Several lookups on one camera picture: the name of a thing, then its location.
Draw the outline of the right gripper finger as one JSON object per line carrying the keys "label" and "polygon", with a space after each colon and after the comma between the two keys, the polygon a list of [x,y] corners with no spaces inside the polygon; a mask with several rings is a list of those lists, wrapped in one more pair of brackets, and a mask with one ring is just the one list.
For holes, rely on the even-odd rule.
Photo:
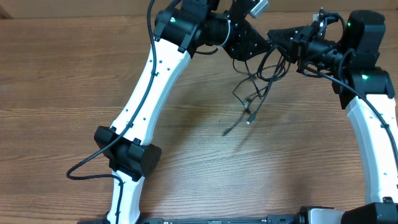
{"label": "right gripper finger", "polygon": [[291,37],[293,37],[295,34],[297,34],[298,32],[300,32],[303,29],[303,26],[300,27],[292,27],[292,28],[288,28],[288,29],[273,29],[273,30],[269,30],[267,32],[267,36],[270,39],[276,39],[276,38],[280,38],[280,39],[290,39]]}
{"label": "right gripper finger", "polygon": [[271,37],[269,37],[269,41],[277,45],[278,51],[286,59],[286,61],[295,61],[295,58],[292,55],[292,46],[289,41]]}

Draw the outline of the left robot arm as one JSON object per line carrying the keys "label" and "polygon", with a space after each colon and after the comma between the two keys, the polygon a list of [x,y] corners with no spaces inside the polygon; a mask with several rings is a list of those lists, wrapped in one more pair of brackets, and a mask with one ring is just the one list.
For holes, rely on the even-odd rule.
{"label": "left robot arm", "polygon": [[100,126],[95,142],[108,158],[114,178],[113,199],[105,223],[137,223],[144,179],[157,165],[161,149],[152,143],[160,112],[202,45],[224,49],[247,61],[270,44],[246,20],[259,17],[265,0],[233,1],[223,12],[217,1],[173,1],[149,21],[150,53],[126,106],[110,127]]}

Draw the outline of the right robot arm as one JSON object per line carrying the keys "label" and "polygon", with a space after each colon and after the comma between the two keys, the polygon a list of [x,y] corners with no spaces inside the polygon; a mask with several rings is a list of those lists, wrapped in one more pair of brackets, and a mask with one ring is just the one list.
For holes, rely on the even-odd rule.
{"label": "right robot arm", "polygon": [[327,26],[340,20],[338,13],[320,10],[309,26],[274,29],[267,36],[299,73],[331,81],[358,140],[365,204],[348,211],[304,206],[295,215],[269,215],[267,223],[397,222],[396,93],[389,74],[376,65],[385,18],[375,11],[353,11],[341,39],[326,40]]}

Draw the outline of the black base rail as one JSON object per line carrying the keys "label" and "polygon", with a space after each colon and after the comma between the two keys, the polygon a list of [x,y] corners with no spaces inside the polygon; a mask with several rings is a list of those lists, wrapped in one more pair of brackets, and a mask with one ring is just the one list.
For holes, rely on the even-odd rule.
{"label": "black base rail", "polygon": [[308,220],[304,215],[284,214],[268,215],[260,218],[188,218],[169,220],[162,218],[140,218],[137,224],[308,224]]}

